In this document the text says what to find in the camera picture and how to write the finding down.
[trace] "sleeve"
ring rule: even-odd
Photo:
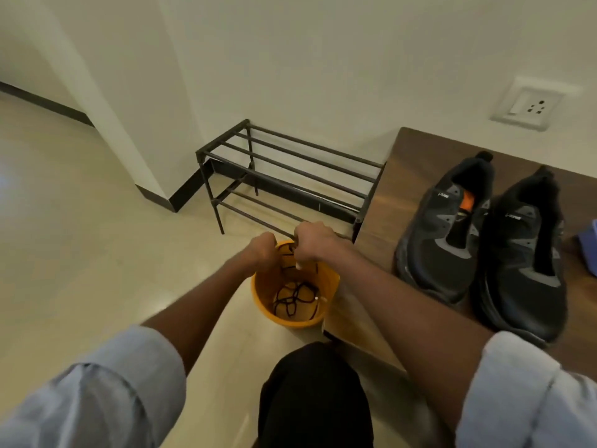
[[[499,332],[485,346],[456,429],[459,447],[597,446],[597,384]]]
[[[174,346],[131,327],[26,398],[0,426],[0,446],[159,446],[185,396]]]

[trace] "light blue shirt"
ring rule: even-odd
[[[0,446],[156,447],[185,393],[175,348],[157,331],[132,327],[26,398],[0,427]],[[597,386],[500,332],[483,351],[456,445],[597,446]]]

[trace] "person's right arm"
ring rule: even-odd
[[[298,262],[328,263],[359,299],[458,446],[597,446],[597,385],[370,263],[322,223],[295,231]]]

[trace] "person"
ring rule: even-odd
[[[299,263],[328,263],[360,300],[457,446],[597,446],[594,382],[424,296],[322,223],[301,223],[295,239]],[[244,279],[279,264],[275,245],[272,233],[251,240],[168,308],[34,392],[0,427],[0,446],[160,445],[218,317]],[[322,343],[288,354],[261,391],[258,443],[372,447],[357,374]]]

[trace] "brown wooden surface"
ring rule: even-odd
[[[355,243],[360,252],[389,272],[394,249],[425,191],[452,166],[481,150],[413,129],[400,129]],[[493,154],[494,195],[539,167],[536,162]],[[586,270],[574,238],[597,218],[597,179],[557,168],[552,171],[562,188],[560,204],[566,221],[562,257],[569,315],[563,335],[548,353],[565,369],[597,379],[597,278]],[[470,316],[469,308],[465,301],[462,311]],[[325,318],[324,330],[402,368],[365,310],[342,284]]]

